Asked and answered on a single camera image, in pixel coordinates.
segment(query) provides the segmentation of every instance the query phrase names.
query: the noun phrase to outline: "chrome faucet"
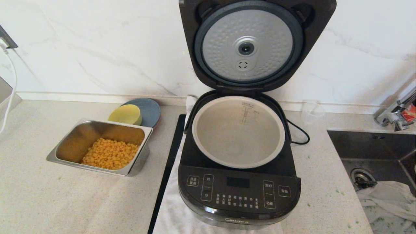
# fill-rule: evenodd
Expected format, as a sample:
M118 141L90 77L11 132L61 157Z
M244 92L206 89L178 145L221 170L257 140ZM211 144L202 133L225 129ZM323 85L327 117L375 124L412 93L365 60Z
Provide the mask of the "chrome faucet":
M407 122L401 113L416 100L416 87L413 88L408 94L406 94L401 100L394 102L387 109L385 109L380 115L377 115L374 120L381 126L393 125L394 131L401 131L409 128L409 125L414 124Z

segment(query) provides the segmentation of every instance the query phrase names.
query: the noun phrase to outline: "yellow bowl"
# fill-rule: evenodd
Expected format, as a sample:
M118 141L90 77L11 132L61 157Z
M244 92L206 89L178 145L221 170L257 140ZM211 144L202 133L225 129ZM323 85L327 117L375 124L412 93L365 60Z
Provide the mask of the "yellow bowl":
M115 109L108 117L108 121L140 126L142 117L138 106L124 105Z

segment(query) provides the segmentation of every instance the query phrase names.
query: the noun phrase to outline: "countertop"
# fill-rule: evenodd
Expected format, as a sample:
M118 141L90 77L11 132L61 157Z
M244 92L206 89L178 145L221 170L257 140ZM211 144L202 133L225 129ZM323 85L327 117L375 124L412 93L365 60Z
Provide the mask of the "countertop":
M134 177L118 177L46 161L81 118L105 120L119 104L22 101L0 136L0 233L147 233L179 114L162 106L150 155ZM304 125L307 145L292 144L300 201L281 222L285 233L372 233L327 130L391 132L371 115L326 114ZM293 140L302 134L291 128ZM400 133L416 134L413 127Z

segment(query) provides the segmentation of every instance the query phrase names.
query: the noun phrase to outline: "stainless steel container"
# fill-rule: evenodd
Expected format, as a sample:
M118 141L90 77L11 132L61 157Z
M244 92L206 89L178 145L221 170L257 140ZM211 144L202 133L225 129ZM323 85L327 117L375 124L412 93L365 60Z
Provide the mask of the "stainless steel container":
M118 176L134 176L143 167L150 150L147 145L153 128L108 121L80 120L46 157L47 161ZM81 164L88 148L99 138L123 141L139 146L131 162L119 169L109 170Z

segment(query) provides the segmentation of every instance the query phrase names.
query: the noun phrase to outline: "white marble backsplash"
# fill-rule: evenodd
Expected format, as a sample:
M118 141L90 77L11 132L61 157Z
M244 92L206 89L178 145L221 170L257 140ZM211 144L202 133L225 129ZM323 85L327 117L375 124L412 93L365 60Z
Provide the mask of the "white marble backsplash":
M201 95L177 0L0 0L19 92ZM416 1L338 0L283 102L379 106L415 86ZM0 56L0 74L12 83Z

